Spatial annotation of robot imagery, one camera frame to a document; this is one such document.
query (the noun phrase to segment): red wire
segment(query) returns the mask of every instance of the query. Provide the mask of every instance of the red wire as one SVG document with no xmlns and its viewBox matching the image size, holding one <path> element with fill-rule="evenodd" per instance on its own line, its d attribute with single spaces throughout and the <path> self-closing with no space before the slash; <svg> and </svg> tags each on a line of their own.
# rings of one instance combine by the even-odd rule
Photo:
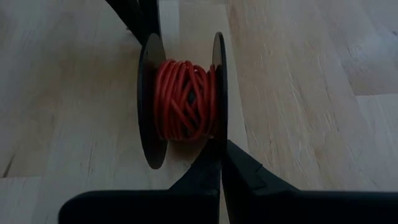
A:
<svg viewBox="0 0 398 224">
<path fill-rule="evenodd" d="M 216 72 L 191 62 L 164 61 L 156 74 L 154 118 L 160 138 L 211 137 L 216 131 Z"/>
</svg>

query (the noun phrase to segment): spool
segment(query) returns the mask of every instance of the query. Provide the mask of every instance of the spool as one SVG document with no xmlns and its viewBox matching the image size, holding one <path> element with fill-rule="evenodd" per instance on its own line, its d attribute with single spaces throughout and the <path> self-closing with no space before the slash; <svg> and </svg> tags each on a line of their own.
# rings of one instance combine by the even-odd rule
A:
<svg viewBox="0 0 398 224">
<path fill-rule="evenodd" d="M 222 33 L 214 38 L 212 64 L 216 68 L 216 98 L 218 129 L 207 145 L 222 146 L 227 140 L 228 128 L 228 81 L 225 43 Z M 165 159 L 168 142 L 160 139 L 154 121 L 155 76 L 160 64 L 166 60 L 163 43 L 157 34 L 151 34 L 142 46 L 137 81 L 138 123 L 142 148 L 149 166 L 159 169 Z"/>
</svg>

